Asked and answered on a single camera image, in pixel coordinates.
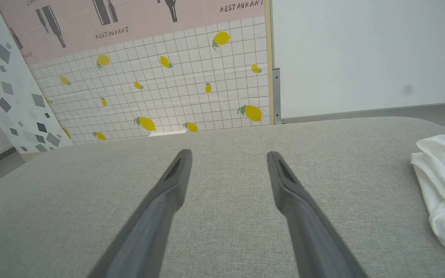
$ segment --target yellow lemon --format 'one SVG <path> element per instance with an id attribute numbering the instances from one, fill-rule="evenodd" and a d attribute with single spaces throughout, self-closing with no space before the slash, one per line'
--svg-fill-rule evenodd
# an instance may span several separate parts
<path id="1" fill-rule="evenodd" d="M 198 132 L 198 126 L 194 123 L 184 123 L 183 126 L 188 128 L 191 132 Z"/>
<path id="2" fill-rule="evenodd" d="M 223 44 L 227 44 L 229 42 L 229 39 L 231 39 L 231 36 L 228 35 L 226 32 L 219 32 L 217 35 L 215 35 L 214 39 L 212 40 L 212 48 L 215 50 L 216 47 L 219 47 Z"/>
<path id="3" fill-rule="evenodd" d="M 209 82 L 205 83 L 205 93 L 210 93 L 212 91 L 212 86 Z"/>
<path id="4" fill-rule="evenodd" d="M 253 105 L 244 105 L 240 108 L 238 108 L 238 113 L 241 113 L 242 115 L 247 114 L 247 118 L 250 119 L 250 121 L 259 122 L 262 120 L 262 112 L 258 107 L 255 107 Z"/>
<path id="5" fill-rule="evenodd" d="M 106 65 L 109 65 L 109 61 L 111 61 L 111 59 L 108 56 L 99 55 L 99 57 L 97 57 L 97 68 L 102 70 Z"/>
<path id="6" fill-rule="evenodd" d="M 137 88 L 139 90 L 143 89 L 143 86 L 138 84 L 138 82 L 134 82 L 133 85 L 135 86 L 135 88 Z"/>
<path id="7" fill-rule="evenodd" d="M 163 65 L 166 68 L 172 68 L 173 64 L 169 62 L 168 58 L 161 56 L 161 58 L 159 58 L 159 61 L 161 62 L 161 65 Z"/>
<path id="8" fill-rule="evenodd" d="M 62 128 L 63 129 L 63 131 L 66 133 L 66 135 L 68 135 L 68 137 L 71 139 L 71 135 L 70 135 L 70 133 L 66 130 L 66 128 Z"/>
<path id="9" fill-rule="evenodd" d="M 145 129 L 147 129 L 149 131 L 155 131 L 156 130 L 156 125 L 149 118 L 137 117 L 136 119 L 133 120 L 133 122 L 136 125 L 141 125 L 143 128 L 145 128 Z"/>
<path id="10" fill-rule="evenodd" d="M 104 134 L 100 132 L 94 132 L 92 133 L 92 135 L 94 135 L 94 137 L 97 137 L 97 139 L 99 140 L 106 141 L 106 136 L 104 136 Z"/>
<path id="11" fill-rule="evenodd" d="M 261 73 L 262 69 L 258 68 L 258 65 L 252 65 L 252 71 L 255 73 Z"/>
<path id="12" fill-rule="evenodd" d="M 59 79 L 61 80 L 61 82 L 62 82 L 64 85 L 68 85 L 68 86 L 71 85 L 71 82 L 68 81 L 68 79 L 67 79 L 66 77 L 60 75 Z"/>

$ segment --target metal bracket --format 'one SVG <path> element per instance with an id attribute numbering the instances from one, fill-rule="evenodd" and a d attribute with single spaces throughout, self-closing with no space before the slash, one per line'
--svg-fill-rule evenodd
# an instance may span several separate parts
<path id="1" fill-rule="evenodd" d="M 281 124 L 281 74 L 280 69 L 272 69 L 272 96 L 274 103 L 274 125 Z"/>

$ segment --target floor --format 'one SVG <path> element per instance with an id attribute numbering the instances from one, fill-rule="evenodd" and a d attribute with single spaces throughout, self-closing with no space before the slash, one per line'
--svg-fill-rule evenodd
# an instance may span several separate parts
<path id="1" fill-rule="evenodd" d="M 309 122 L 320 120 L 332 120 L 341 118 L 357 118 L 357 117 L 383 117 L 383 116 L 401 116 L 424 119 L 445 127 L 445 105 L 434 105 L 424 107 L 398 108 L 378 111 L 355 112 L 348 114 L 315 116 L 302 119 L 292 119 L 286 123 Z M 0 178 L 10 173 L 14 169 L 20 167 L 25 162 L 19 154 L 13 153 L 7 158 L 0 161 Z"/>

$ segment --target lemon print wallpaper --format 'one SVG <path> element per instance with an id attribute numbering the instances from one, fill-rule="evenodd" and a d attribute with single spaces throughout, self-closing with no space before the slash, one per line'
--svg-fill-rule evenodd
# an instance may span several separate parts
<path id="1" fill-rule="evenodd" d="M 74 144 L 270 125 L 264 1 L 231 11 L 227 0 L 125 3 L 145 5 L 159 23 L 129 19 L 115 2 L 118 22 L 97 21 L 74 39 L 63 30 L 66 48 L 26 58 Z M 128 32 L 95 38 L 119 24 Z"/>

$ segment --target geometric pattern panel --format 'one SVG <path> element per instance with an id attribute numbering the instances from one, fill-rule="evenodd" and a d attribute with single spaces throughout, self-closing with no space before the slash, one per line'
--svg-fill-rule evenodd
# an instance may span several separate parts
<path id="1" fill-rule="evenodd" d="M 15 40 L 0 14 L 1 129 L 20 152 L 35 153 L 72 145 L 52 110 L 46 106 L 39 86 L 15 46 Z M 55 137 L 57 134 L 65 136 L 58 139 Z"/>

